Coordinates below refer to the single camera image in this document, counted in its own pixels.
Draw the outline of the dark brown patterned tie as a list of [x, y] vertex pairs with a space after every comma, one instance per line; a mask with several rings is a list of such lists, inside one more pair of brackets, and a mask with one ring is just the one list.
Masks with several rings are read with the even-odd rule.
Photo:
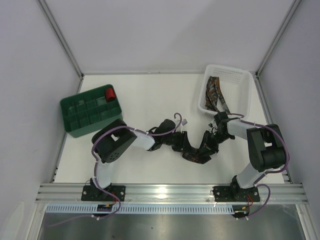
[[195, 152], [184, 152], [182, 157], [192, 163], [204, 165], [209, 162], [212, 158], [208, 154], [200, 154]]

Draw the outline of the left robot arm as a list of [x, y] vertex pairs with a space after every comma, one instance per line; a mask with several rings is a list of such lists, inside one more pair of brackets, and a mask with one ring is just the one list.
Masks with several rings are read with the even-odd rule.
[[183, 158], [193, 160], [197, 149], [192, 147], [186, 131], [181, 128], [185, 120], [174, 122], [165, 119], [158, 127], [142, 131], [128, 126], [122, 119], [117, 119], [96, 133], [91, 142], [91, 154], [95, 158], [91, 183], [98, 189], [109, 190], [112, 184], [112, 168], [129, 147], [138, 147], [145, 151], [155, 151], [167, 145]]

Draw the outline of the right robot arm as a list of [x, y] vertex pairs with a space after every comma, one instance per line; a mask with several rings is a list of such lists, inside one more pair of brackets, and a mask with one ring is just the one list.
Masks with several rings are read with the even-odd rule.
[[258, 182], [269, 174], [284, 171], [290, 154], [278, 125], [261, 125], [242, 120], [241, 114], [230, 118], [225, 111], [214, 116], [212, 130], [205, 131], [200, 148], [196, 152], [197, 162], [204, 164], [211, 155], [218, 153], [219, 144], [236, 137], [247, 141], [249, 164], [235, 175], [226, 193], [228, 199], [240, 202], [241, 198], [257, 187]]

